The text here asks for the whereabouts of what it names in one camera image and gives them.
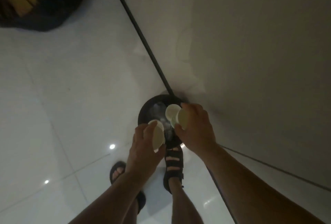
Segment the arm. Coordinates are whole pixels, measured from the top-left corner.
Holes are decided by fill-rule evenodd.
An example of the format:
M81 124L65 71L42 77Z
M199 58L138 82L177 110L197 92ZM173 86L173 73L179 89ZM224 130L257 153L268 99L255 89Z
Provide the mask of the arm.
M183 104L189 114L187 129L176 134L212 171L238 223L323 222L267 185L217 145L208 113L201 105Z
M123 222L135 197L165 155L165 146L159 148L157 153L152 147L156 124L156 122L150 125L142 124L136 128L125 173L70 224Z

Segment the forearm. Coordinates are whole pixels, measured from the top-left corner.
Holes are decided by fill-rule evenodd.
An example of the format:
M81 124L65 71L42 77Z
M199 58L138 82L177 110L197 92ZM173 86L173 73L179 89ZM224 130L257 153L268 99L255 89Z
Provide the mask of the forearm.
M122 223L130 205L143 187L138 175L124 173L114 184L83 210L70 224Z
M217 144L199 155L239 223L323 223L271 188Z

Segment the black sandal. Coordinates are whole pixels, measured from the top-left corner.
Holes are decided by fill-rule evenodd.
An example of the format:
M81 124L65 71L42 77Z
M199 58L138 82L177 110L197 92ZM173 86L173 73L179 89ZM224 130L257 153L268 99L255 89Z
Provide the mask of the black sandal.
M178 148L178 150L167 150L166 155L164 157L164 160L166 161L166 167L178 167L179 169L176 170L170 170L168 171L166 168L166 173L164 174L163 177L163 186L164 188L171 193L170 187L169 187L169 179L172 177L177 177L180 180L180 183L182 183L182 180L184 179L184 174L183 174L183 168L184 168L184 158L183 158L183 150L181 146L177 146L174 148ZM166 160L167 157L173 157L173 158L178 158L179 160Z
M114 172L117 170L117 168L119 168L119 167L123 168L123 172L120 173L120 174L117 176L117 178L113 180L113 173L114 173ZM119 176L121 176L122 174L124 174L124 172L125 172L125 168L126 168L126 163L123 162L123 161L118 161L118 162L116 162L116 163L113 165L113 167L112 167L111 170L110 170L110 174L109 174L109 178L110 178L110 182L111 182L111 184L113 184L113 183L118 179ZM140 191L140 192L138 193L136 199L137 199L137 201L138 201L138 213L139 213L140 210L143 209L143 207L144 207L145 204L146 204L146 196L145 196L145 194L144 194L142 191Z

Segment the wall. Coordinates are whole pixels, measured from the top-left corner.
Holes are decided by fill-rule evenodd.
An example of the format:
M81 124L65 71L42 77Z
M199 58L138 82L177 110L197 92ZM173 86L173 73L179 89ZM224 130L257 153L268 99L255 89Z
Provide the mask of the wall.
M126 0L218 142L331 188L330 0Z

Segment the person's left hand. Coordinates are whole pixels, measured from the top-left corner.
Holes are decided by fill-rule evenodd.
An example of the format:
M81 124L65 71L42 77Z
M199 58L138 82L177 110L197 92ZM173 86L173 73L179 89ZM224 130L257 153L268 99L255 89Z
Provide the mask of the person's left hand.
M164 158L165 145L155 153L152 145L153 132L157 122L136 127L126 163L126 172L132 172L144 182L155 172L157 165Z

